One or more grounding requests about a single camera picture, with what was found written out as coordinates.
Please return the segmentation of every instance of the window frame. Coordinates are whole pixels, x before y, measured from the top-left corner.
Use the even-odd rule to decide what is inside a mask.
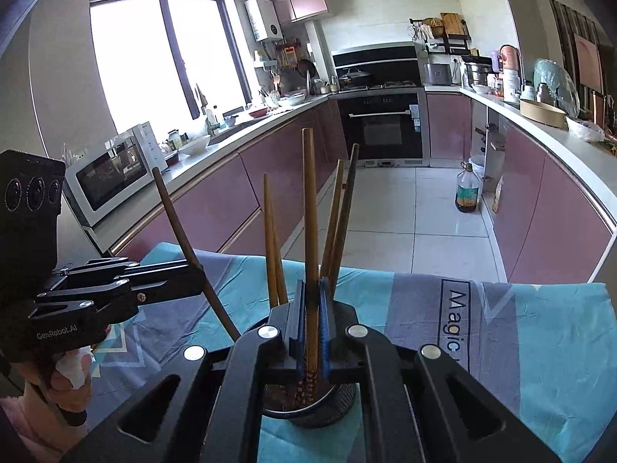
[[[122,0],[96,0],[90,2],[90,8],[97,7],[98,5],[107,5],[108,3],[119,2]],[[225,38],[227,40],[227,45],[229,46],[229,52],[231,54],[231,59],[234,63],[234,67],[236,70],[236,74],[238,76],[238,81],[240,83],[240,88],[242,90],[242,94],[244,96],[244,101],[246,104],[251,102],[251,88],[249,86],[249,79],[246,76],[246,71],[244,70],[242,58],[240,57],[240,50],[238,49],[238,43],[236,42],[236,37],[233,34],[231,29],[231,21],[229,20],[229,14],[227,12],[227,7],[225,6],[224,0],[211,0],[216,2],[218,8],[218,14],[221,18],[221,23],[223,24],[223,30],[225,33]],[[174,59],[174,64],[176,66],[176,72],[178,73],[178,79],[180,80],[180,86],[182,87],[182,92],[184,94],[184,98],[186,99],[186,104],[189,108],[190,116],[193,120],[198,119],[201,116],[201,112],[199,111],[199,107],[197,106],[197,100],[193,94],[193,89],[190,86],[189,78],[186,73],[186,68],[184,66],[184,60],[182,58],[182,53],[180,52],[180,46],[178,45],[178,39],[176,38],[176,32],[174,29],[174,22],[172,21],[172,15],[169,10],[169,0],[158,0],[158,4],[161,10],[161,14],[163,16],[163,23],[165,24],[165,33],[167,34],[167,41],[169,43],[169,48],[172,52],[172,58]]]

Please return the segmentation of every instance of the sink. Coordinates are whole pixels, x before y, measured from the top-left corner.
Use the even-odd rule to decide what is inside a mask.
[[[212,137],[210,140],[210,144],[218,144],[219,142],[223,142],[228,137],[231,137],[234,134],[237,134],[241,130],[246,129],[247,127],[250,127],[251,125],[255,125],[255,123],[257,122],[261,122],[261,120],[249,120],[247,122],[236,123],[231,129],[228,129],[222,134],[218,134],[215,137]]]

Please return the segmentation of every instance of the window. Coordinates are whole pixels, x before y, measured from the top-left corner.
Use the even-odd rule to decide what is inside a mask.
[[[196,87],[227,112],[250,100],[224,0],[113,0],[90,10],[118,133],[150,122],[158,141],[203,124]]]

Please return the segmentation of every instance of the white tiled floor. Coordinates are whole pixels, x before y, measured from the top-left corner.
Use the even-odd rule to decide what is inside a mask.
[[[454,204],[458,169],[359,169],[342,264],[387,272],[499,281],[479,211]],[[332,189],[319,203],[320,256]],[[285,259],[302,261],[302,232]]]

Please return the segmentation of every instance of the blue tablecloth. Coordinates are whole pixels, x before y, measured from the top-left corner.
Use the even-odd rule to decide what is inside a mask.
[[[263,257],[197,251],[240,331],[268,315]],[[181,259],[159,244],[142,264]],[[289,298],[304,276],[284,261]],[[458,360],[565,462],[579,463],[617,411],[617,326],[602,284],[527,286],[341,269],[335,298],[360,322],[417,349],[436,343]],[[203,296],[141,307],[97,350],[91,423],[100,422],[188,343],[231,339]],[[332,427],[263,418],[259,461],[363,462],[362,412]]]

